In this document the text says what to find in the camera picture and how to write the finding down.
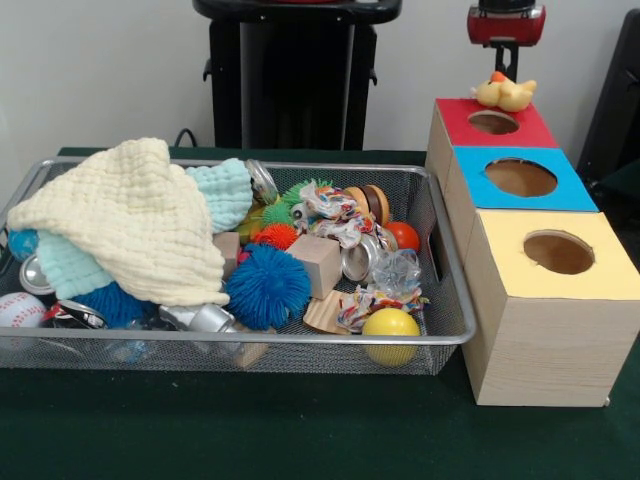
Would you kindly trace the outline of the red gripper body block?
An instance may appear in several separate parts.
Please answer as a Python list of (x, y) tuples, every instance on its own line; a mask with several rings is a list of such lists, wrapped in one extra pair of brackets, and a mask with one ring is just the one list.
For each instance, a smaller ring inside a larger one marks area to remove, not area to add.
[(472, 5), (467, 15), (467, 31), (472, 44), (488, 47), (506, 42), (531, 47), (539, 42), (545, 21), (544, 5), (502, 12)]

